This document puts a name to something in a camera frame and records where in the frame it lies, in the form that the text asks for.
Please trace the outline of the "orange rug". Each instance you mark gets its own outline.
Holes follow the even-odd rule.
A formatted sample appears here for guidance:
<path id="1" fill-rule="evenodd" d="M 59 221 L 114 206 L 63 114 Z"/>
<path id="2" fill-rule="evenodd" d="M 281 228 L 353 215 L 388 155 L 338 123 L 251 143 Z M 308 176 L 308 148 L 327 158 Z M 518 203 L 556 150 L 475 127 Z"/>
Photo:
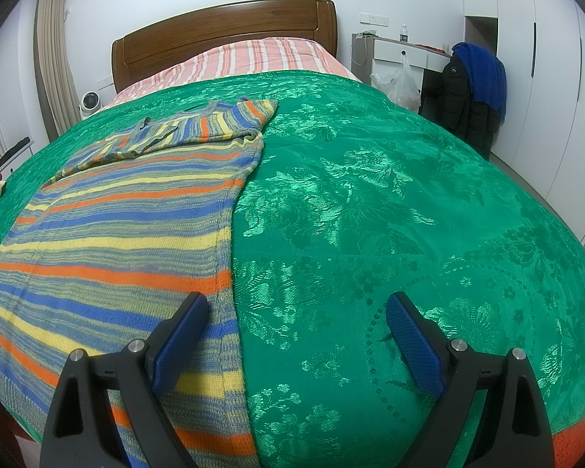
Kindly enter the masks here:
<path id="1" fill-rule="evenodd" d="M 573 468 L 585 454 L 585 419 L 554 434 L 551 439 L 555 467 Z"/>

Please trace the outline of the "brown wooden headboard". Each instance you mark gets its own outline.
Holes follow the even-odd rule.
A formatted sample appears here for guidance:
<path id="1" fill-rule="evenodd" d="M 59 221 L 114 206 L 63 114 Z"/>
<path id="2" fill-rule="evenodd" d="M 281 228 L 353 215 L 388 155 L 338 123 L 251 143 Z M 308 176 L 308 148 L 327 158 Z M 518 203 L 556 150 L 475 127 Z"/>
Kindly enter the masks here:
<path id="1" fill-rule="evenodd" d="M 112 44 L 114 88 L 121 92 L 166 68 L 217 46 L 248 39 L 312 39 L 338 50 L 332 0 L 249 0 L 206 7 L 155 22 Z"/>

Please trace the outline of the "green floral bedspread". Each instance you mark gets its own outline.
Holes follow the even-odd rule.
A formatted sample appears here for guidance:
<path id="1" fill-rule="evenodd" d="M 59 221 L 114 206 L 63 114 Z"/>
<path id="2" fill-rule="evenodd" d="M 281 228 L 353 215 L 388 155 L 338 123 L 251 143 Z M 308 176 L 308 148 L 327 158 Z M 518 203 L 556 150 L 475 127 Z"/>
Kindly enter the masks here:
<path id="1" fill-rule="evenodd" d="M 443 128 L 355 80 L 279 71 L 193 82 L 103 110 L 9 177 L 0 245 L 77 151 L 143 119 L 273 99 L 231 223 L 254 467 L 393 467 L 432 408 L 386 323 L 405 292 L 446 336 L 521 347 L 551 436 L 585 419 L 585 249 Z"/>

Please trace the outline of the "beige curtain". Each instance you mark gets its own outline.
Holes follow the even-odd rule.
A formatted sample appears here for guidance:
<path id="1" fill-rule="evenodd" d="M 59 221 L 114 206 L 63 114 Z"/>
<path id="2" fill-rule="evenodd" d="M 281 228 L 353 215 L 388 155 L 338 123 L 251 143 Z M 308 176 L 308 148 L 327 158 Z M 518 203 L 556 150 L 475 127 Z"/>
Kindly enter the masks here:
<path id="1" fill-rule="evenodd" d="M 42 119 L 52 142 L 81 121 L 76 87 L 67 59 L 65 0 L 37 0 L 34 16 L 34 71 Z"/>

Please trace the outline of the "plastic water bottle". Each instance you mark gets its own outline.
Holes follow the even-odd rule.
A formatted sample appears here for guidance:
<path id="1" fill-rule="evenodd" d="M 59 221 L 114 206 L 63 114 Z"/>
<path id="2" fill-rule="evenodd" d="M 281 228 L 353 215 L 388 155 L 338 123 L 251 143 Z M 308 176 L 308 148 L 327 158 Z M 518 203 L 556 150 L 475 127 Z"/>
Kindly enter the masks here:
<path id="1" fill-rule="evenodd" d="M 401 32 L 399 33 L 399 40 L 403 43 L 407 43 L 409 41 L 409 30 L 407 25 L 403 24 L 401 26 Z"/>

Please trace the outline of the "white wardrobe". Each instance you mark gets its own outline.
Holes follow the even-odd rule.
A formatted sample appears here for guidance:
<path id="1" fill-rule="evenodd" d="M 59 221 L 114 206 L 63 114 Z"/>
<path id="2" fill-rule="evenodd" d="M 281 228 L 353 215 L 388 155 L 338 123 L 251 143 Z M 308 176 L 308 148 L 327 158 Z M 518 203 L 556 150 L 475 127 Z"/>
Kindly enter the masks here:
<path id="1" fill-rule="evenodd" d="M 464 0 L 496 19 L 507 75 L 493 154 L 585 242 L 585 13 L 575 0 Z"/>

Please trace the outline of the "white desk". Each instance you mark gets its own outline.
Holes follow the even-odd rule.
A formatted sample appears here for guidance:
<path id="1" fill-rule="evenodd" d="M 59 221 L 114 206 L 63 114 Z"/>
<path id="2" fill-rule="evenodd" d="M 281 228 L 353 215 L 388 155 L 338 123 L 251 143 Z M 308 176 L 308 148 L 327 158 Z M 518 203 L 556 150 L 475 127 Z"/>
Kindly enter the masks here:
<path id="1" fill-rule="evenodd" d="M 410 64 L 417 86 L 421 87 L 426 74 L 441 74 L 450 61 L 450 55 L 372 34 L 352 35 L 349 69 L 361 82 L 369 85 L 372 74 L 387 77 L 400 69 L 405 59 Z"/>

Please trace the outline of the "pink striped bed sheet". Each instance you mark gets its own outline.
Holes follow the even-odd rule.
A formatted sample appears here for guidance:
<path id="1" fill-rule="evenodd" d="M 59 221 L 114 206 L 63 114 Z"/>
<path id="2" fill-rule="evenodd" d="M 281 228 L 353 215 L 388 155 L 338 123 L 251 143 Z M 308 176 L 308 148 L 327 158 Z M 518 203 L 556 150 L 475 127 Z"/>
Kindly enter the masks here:
<path id="1" fill-rule="evenodd" d="M 192 82 L 285 70 L 314 71 L 359 82 L 359 78 L 315 40 L 268 37 L 217 46 L 146 79 L 133 82 L 121 90 L 106 108 Z"/>

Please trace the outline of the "striped knit sweater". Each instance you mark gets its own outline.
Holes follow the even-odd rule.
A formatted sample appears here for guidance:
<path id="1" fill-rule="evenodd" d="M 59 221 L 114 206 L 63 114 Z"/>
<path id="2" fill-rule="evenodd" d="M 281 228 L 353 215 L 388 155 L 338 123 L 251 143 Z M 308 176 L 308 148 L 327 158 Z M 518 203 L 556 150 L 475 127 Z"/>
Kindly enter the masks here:
<path id="1" fill-rule="evenodd" d="M 242 98 L 143 119 L 75 152 L 19 213 L 0 245 L 0 401 L 33 438 L 69 352 L 121 349 L 200 292 L 205 333 L 162 401 L 199 466 L 257 465 L 231 223 L 277 107 Z"/>

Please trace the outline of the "white wall socket strip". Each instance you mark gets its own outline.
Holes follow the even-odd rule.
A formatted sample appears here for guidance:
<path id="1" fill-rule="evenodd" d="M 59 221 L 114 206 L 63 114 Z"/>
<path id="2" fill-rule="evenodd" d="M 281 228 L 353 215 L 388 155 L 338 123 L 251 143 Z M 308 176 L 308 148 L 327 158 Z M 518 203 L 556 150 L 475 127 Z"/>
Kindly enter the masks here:
<path id="1" fill-rule="evenodd" d="M 368 13 L 360 13 L 358 15 L 359 22 L 362 24 L 370 24 L 376 25 L 376 27 L 380 28 L 387 28 L 390 25 L 390 20 L 388 17 L 368 14 Z"/>

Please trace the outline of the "black jacket on chair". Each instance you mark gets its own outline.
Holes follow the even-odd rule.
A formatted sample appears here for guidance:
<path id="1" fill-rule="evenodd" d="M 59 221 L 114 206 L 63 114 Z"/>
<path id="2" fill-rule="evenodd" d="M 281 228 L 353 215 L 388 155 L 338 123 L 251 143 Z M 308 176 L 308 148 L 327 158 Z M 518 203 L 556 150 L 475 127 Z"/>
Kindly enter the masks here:
<path id="1" fill-rule="evenodd" d="M 501 125 L 500 112 L 474 100 L 466 69 L 456 56 L 441 73 L 425 71 L 418 113 L 489 160 Z"/>

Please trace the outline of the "white plastic bag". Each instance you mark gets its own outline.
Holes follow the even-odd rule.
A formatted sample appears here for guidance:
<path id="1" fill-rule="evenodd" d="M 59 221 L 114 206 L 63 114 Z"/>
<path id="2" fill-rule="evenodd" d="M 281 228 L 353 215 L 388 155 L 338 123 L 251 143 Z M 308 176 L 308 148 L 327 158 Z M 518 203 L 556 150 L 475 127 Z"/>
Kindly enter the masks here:
<path id="1" fill-rule="evenodd" d="M 397 64 L 399 67 L 385 76 L 381 76 L 374 69 L 370 75 L 371 86 L 383 92 L 396 106 L 417 113 L 422 104 L 422 91 L 418 87 L 406 51 L 398 54 Z"/>

